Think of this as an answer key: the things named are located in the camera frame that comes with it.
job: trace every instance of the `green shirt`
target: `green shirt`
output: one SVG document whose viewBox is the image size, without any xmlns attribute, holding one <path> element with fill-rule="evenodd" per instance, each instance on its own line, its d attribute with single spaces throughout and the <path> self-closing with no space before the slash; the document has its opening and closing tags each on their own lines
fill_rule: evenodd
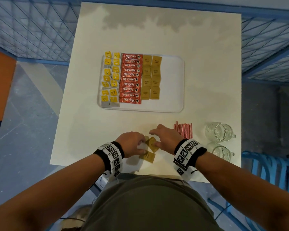
<svg viewBox="0 0 289 231">
<path fill-rule="evenodd" d="M 213 212 L 192 188 L 141 176 L 103 191 L 81 231 L 221 231 Z"/>
</svg>

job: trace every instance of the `wristband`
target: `wristband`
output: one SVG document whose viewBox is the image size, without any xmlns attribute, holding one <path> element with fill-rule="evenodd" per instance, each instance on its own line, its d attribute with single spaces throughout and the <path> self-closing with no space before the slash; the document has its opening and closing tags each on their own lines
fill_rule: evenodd
<svg viewBox="0 0 289 231">
<path fill-rule="evenodd" d="M 194 139 L 182 140 L 175 149 L 174 163 L 184 171 L 189 166 L 195 167 L 196 160 L 199 156 L 207 151 L 200 143 Z"/>
<path fill-rule="evenodd" d="M 94 154 L 98 155 L 103 160 L 105 165 L 105 175 L 111 173 L 114 177 L 117 177 L 122 171 L 124 152 L 120 143 L 115 141 L 105 143 L 98 147 Z"/>
</svg>

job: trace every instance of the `brown sugar packet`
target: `brown sugar packet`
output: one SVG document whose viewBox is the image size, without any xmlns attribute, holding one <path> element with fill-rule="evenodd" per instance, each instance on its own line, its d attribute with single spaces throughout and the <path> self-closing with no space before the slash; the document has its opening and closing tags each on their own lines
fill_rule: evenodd
<svg viewBox="0 0 289 231">
<path fill-rule="evenodd" d="M 142 77 L 142 86 L 148 86 L 150 87 L 151 86 L 151 77 L 149 76 L 143 76 Z"/>
<path fill-rule="evenodd" d="M 156 142 L 156 139 L 154 137 L 151 137 L 145 142 L 151 148 L 153 152 L 157 152 L 157 150 L 159 149 L 159 147 L 156 147 L 155 145 L 153 145 L 155 142 Z"/>
<path fill-rule="evenodd" d="M 160 83 L 161 83 L 161 76 L 152 76 L 152 79 L 151 79 L 152 87 L 159 87 Z"/>
<path fill-rule="evenodd" d="M 159 100 L 160 99 L 160 88 L 159 87 L 151 87 L 150 99 L 151 100 Z"/>
<path fill-rule="evenodd" d="M 152 58 L 152 66 L 160 66 L 162 63 L 162 57 L 153 56 Z"/>
<path fill-rule="evenodd" d="M 150 163 L 153 163 L 155 158 L 155 153 L 152 153 L 150 151 L 146 151 L 144 155 L 139 155 L 139 159 L 144 159 Z"/>
<path fill-rule="evenodd" d="M 142 63 L 143 65 L 151 65 L 152 62 L 152 55 L 143 55 Z"/>
<path fill-rule="evenodd" d="M 151 66 L 151 74 L 152 76 L 160 76 L 161 75 L 161 68 L 159 66 Z"/>
<path fill-rule="evenodd" d="M 151 66 L 143 65 L 142 66 L 142 76 L 151 76 Z"/>
<path fill-rule="evenodd" d="M 150 87 L 149 86 L 143 86 L 141 88 L 141 95 L 142 100 L 149 100 L 150 99 Z"/>
</svg>

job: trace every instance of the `glass mug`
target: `glass mug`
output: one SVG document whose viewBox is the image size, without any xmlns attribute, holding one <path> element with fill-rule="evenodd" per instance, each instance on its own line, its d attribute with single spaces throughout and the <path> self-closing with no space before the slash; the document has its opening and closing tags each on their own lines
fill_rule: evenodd
<svg viewBox="0 0 289 231">
<path fill-rule="evenodd" d="M 216 143 L 227 142 L 232 137 L 236 137 L 236 135 L 233 133 L 231 126 L 221 122 L 209 123 L 206 126 L 205 135 L 208 140 Z"/>
<path fill-rule="evenodd" d="M 227 147 L 220 145 L 219 143 L 209 143 L 206 147 L 208 152 L 230 162 L 231 157 L 234 156 L 234 152 L 231 152 Z"/>
</svg>

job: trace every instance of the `white table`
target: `white table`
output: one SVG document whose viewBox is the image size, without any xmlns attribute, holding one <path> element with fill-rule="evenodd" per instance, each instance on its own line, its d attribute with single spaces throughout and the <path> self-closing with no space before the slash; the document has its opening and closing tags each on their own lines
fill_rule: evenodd
<svg viewBox="0 0 289 231">
<path fill-rule="evenodd" d="M 108 50 L 181 56 L 183 110 L 100 108 L 96 103 L 100 63 Z M 241 165 L 241 15 L 83 2 L 50 164 L 70 165 L 123 132 L 148 135 L 158 124 L 173 128 L 175 121 L 193 123 L 194 138 L 202 144 L 208 143 L 206 123 L 230 124 L 237 137 L 224 145 L 235 152 L 231 162 Z M 162 150 L 153 164 L 138 156 L 125 160 L 123 172 L 180 178 L 173 156 Z M 192 181 L 208 182 L 199 172 Z"/>
</svg>

